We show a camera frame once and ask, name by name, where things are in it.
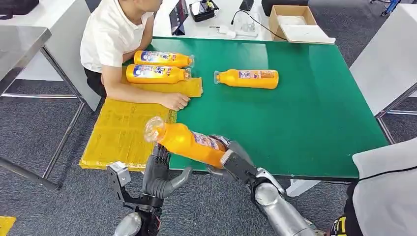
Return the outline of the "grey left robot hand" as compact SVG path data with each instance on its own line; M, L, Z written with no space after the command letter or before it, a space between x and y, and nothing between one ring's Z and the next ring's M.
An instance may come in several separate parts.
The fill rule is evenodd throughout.
M170 157L169 151L163 145L154 146L146 164L142 184L143 193L165 199L189 180L193 172L192 167L186 167L179 176L170 179Z

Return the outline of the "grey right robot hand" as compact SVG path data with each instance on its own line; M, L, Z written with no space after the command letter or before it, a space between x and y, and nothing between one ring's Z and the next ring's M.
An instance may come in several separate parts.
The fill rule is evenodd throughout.
M237 141L229 140L220 135L209 135L209 137L219 141L219 147L225 147L226 152L220 158L222 167L217 168L206 164L208 172L229 180L240 180L250 188L250 184L256 179L258 170L244 148Z

